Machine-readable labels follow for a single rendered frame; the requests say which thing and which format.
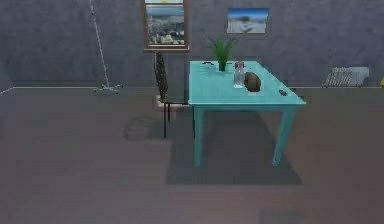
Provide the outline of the turquoise table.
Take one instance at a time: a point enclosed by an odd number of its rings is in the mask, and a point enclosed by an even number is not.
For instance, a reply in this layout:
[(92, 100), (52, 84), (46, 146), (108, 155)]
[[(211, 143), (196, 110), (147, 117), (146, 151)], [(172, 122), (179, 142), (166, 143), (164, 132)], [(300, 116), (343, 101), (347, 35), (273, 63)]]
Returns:
[[(229, 61), (225, 72), (218, 70), (217, 61), (212, 61), (214, 65), (202, 62), (191, 61), (189, 72), (188, 104), (193, 108), (194, 165), (199, 166), (201, 163), (204, 113), (221, 110), (281, 111), (282, 118), (272, 159), (272, 164), (278, 166), (296, 109), (306, 102), (257, 61), (246, 61), (244, 70), (254, 72), (261, 79), (259, 92), (234, 87), (234, 61)], [(287, 96), (280, 95), (279, 90), (286, 91)]]

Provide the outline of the black chair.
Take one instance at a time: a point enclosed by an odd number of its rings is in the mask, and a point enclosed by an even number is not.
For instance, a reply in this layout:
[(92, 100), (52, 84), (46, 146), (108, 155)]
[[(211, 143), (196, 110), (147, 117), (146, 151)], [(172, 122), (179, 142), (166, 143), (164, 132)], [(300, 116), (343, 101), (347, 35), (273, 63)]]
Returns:
[(163, 136), (167, 137), (167, 124), (170, 122), (170, 109), (172, 105), (187, 105), (186, 93), (182, 97), (168, 94), (167, 72), (165, 61), (161, 52), (154, 56), (154, 72), (159, 91), (159, 102), (163, 105)]

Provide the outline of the clear bottle with red cap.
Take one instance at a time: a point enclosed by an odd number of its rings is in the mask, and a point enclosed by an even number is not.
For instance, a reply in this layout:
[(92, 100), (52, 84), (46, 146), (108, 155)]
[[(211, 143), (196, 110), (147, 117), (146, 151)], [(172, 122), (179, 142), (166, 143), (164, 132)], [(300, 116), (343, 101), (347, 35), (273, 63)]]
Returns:
[(244, 87), (244, 63), (242, 61), (237, 61), (235, 63), (234, 87), (235, 88)]

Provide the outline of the green house plant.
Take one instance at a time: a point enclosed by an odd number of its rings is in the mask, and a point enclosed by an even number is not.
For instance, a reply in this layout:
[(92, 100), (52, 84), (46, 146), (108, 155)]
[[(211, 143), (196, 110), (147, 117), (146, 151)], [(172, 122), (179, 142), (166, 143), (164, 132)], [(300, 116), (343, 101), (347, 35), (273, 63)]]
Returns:
[(208, 37), (208, 39), (212, 43), (210, 49), (212, 50), (213, 55), (218, 61), (219, 70), (221, 72), (224, 72), (226, 70), (229, 54), (233, 46), (238, 42), (238, 40), (236, 37), (230, 38), (227, 42), (221, 39), (213, 40), (211, 37)]

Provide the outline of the brown round loaf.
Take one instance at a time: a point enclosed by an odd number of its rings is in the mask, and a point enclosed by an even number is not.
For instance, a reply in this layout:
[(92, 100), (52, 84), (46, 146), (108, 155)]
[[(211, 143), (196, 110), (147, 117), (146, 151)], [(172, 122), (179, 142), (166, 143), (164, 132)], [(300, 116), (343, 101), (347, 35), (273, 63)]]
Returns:
[(246, 72), (244, 85), (250, 92), (259, 92), (261, 88), (261, 80), (254, 72)]

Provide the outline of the brown framed window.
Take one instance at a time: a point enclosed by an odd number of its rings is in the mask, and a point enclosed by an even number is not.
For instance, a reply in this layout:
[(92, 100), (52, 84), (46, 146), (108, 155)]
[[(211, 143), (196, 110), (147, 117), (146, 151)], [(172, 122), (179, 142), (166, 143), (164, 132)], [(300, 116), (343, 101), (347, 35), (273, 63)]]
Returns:
[(187, 1), (142, 0), (145, 50), (189, 50)]

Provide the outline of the framed beach picture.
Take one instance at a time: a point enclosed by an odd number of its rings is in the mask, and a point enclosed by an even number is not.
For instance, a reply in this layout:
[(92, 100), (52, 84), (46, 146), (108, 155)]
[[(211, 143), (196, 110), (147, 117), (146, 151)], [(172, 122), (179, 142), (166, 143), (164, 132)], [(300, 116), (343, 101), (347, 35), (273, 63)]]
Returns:
[(228, 34), (265, 34), (268, 8), (230, 8), (227, 15)]

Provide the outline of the thin grey floor lamp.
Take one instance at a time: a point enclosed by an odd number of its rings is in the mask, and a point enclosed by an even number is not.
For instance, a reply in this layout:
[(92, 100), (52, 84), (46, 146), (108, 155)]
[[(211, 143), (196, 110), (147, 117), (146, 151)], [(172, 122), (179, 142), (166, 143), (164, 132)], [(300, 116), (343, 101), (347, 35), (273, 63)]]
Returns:
[(100, 87), (95, 87), (93, 89), (93, 91), (94, 92), (110, 91), (110, 92), (113, 92), (115, 94), (118, 94), (119, 93), (119, 89), (122, 88), (123, 85), (122, 84), (112, 85), (110, 80), (109, 80), (108, 70), (107, 70), (107, 66), (106, 66), (106, 63), (105, 63), (105, 59), (104, 59), (103, 45), (101, 43), (99, 26), (98, 26), (98, 23), (97, 23), (96, 10), (95, 10), (93, 2), (94, 2), (94, 0), (88, 0), (88, 5), (89, 5), (92, 21), (93, 21), (93, 27), (94, 27), (94, 30), (95, 30), (95, 36), (96, 36), (96, 41), (97, 41), (97, 46), (98, 46), (98, 51), (99, 51), (99, 56), (100, 56), (100, 62), (101, 62), (101, 65), (102, 65), (103, 75), (104, 75), (104, 79), (105, 79), (105, 82), (102, 83)]

